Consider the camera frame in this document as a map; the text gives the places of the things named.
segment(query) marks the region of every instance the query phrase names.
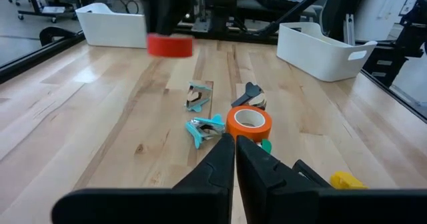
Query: wooden tabletop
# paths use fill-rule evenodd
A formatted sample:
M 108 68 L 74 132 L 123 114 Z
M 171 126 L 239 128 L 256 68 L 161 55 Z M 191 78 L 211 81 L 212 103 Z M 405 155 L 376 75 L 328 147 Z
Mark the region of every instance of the wooden tabletop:
M 193 80 L 213 85 L 201 113 L 184 108 Z M 427 125 L 361 74 L 321 82 L 269 45 L 199 40 L 191 58 L 155 59 L 82 42 L 0 85 L 0 223 L 48 223 L 84 187 L 174 186 L 218 140 L 196 150 L 185 122 L 225 118 L 248 81 L 266 92 L 272 155 L 286 165 L 427 187 Z M 244 223 L 235 186 L 232 220 Z

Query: tape roll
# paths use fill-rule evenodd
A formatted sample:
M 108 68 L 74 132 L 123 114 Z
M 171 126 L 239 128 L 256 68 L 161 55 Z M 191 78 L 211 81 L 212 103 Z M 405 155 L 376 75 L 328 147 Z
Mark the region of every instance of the tape roll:
M 193 55 L 192 37 L 166 37 L 150 33 L 147 51 L 156 57 L 191 57 Z
M 249 105 L 233 107 L 227 114 L 226 132 L 236 140 L 238 135 L 261 142 L 268 139 L 272 118 L 261 109 Z

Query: white storage bin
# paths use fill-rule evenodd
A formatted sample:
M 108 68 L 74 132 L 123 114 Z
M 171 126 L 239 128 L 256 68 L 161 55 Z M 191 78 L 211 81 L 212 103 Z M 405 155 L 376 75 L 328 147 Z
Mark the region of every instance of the white storage bin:
M 147 48 L 143 15 L 114 13 L 104 3 L 92 3 L 75 12 L 88 44 Z
M 376 44 L 354 47 L 325 37 L 317 23 L 282 23 L 277 56 L 319 80 L 338 81 L 357 76 Z

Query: red tape roll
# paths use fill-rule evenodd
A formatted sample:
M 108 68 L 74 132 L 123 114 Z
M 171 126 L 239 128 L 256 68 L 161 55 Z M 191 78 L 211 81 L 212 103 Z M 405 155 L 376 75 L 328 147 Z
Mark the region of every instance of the red tape roll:
M 148 35 L 148 53 L 157 57 L 191 57 L 193 38 L 166 37 L 150 33 Z

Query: teal binder clip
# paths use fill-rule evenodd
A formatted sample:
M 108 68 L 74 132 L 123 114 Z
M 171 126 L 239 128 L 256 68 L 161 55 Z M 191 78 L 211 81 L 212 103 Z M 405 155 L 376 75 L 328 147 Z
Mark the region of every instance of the teal binder clip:
M 190 82 L 185 107 L 187 107 L 188 111 L 200 112 L 201 106 L 210 100 L 211 93 L 211 88 Z
M 195 117 L 185 123 L 185 128 L 193 136 L 195 148 L 199 149 L 204 141 L 224 133 L 226 124 L 222 122 L 221 115 L 216 114 L 212 119 Z

